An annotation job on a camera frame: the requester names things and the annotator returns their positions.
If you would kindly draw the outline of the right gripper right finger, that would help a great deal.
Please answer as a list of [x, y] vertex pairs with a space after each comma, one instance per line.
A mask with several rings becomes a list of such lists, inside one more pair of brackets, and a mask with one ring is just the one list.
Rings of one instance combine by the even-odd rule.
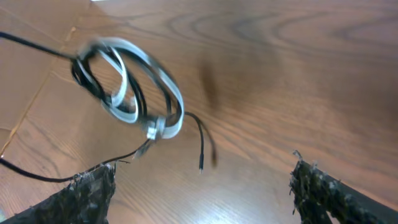
[[318, 169], [316, 163], [304, 161], [298, 151], [290, 173], [290, 193], [294, 194], [294, 211], [302, 223], [397, 223], [397, 210], [387, 207]]

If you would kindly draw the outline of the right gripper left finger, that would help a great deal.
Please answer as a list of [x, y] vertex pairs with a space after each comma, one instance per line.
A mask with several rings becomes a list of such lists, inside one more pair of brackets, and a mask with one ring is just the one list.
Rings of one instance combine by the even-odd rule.
[[105, 164], [78, 175], [61, 191], [2, 221], [3, 224], [107, 224], [116, 190], [116, 167]]

